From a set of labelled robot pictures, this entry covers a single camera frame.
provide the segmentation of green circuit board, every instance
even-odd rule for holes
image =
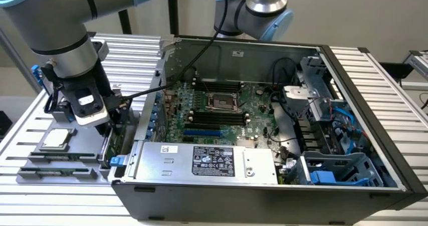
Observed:
[[[277,127],[277,124],[274,114],[269,110],[270,94],[258,95],[255,93],[257,90],[259,92],[263,89],[263,86],[258,84],[245,83],[237,93],[230,93],[230,95],[235,95],[237,112],[249,114],[250,122],[245,126],[221,125],[221,137],[195,136],[192,137],[192,142],[188,143],[242,146],[251,146],[253,143],[257,148],[270,148],[263,129],[266,128],[267,132],[270,132]],[[174,96],[168,96],[166,99],[168,107],[166,142],[183,143],[183,138],[186,137],[183,135],[184,124],[190,123],[190,110],[210,112],[211,110],[206,108],[210,101],[208,97],[210,94],[217,92],[195,91],[188,83],[178,83],[168,91],[168,94],[172,95],[172,92]]]

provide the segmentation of wall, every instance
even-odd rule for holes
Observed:
[[[179,0],[179,32],[212,33],[214,0]],[[428,49],[428,0],[289,0],[295,12],[283,41],[368,47],[381,61],[400,62]],[[167,0],[138,7],[140,34],[168,33]]]

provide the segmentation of blue cable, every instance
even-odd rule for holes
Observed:
[[[352,116],[349,112],[346,112],[344,109],[341,109],[341,108],[338,108],[338,107],[334,107],[334,108],[333,108],[333,111],[337,111],[337,112],[341,113],[342,115],[345,115],[346,117],[349,117],[349,119],[350,119],[350,124],[352,124],[352,126],[354,127],[354,125],[356,125],[354,116]],[[350,154],[350,152],[352,152],[352,150],[353,150],[353,147],[354,147],[354,141],[350,139],[350,144],[349,144],[349,148],[348,148],[348,150],[346,150],[345,155]]]
[[[354,116],[352,116],[349,112],[346,112],[344,109],[341,109],[341,108],[338,108],[338,107],[334,107],[334,108],[333,108],[333,111],[337,111],[337,112],[341,113],[342,115],[345,115],[346,117],[349,117],[352,126],[354,126],[354,124],[356,124]]]
[[[354,148],[354,141],[350,139],[350,144],[349,144],[349,148],[348,148],[348,150],[346,150],[345,155],[350,154],[353,148]]]

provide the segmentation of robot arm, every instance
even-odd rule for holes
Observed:
[[[111,90],[84,22],[146,1],[0,0],[0,7],[45,63],[41,71],[52,82],[53,92],[51,106],[44,110],[53,112],[60,92],[81,126],[115,124],[112,118],[119,117],[112,114],[131,103],[131,99],[116,96]],[[226,20],[219,29],[226,3],[217,0],[214,28],[223,37],[246,33],[259,40],[275,40],[293,18],[286,4],[287,0],[229,0]]]
[[[111,120],[104,99],[114,96],[84,22],[146,1],[0,0],[32,51],[48,62],[41,70],[53,84],[51,101],[61,92],[80,125]]]
[[[225,0],[217,0],[214,29],[222,19]],[[219,37],[238,37],[243,33],[262,41],[279,40],[293,20],[287,0],[229,0],[227,17]]]

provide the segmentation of blue pcie slot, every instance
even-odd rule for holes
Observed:
[[[211,136],[211,137],[221,137],[221,131],[212,130],[184,130],[184,135],[190,136]]]

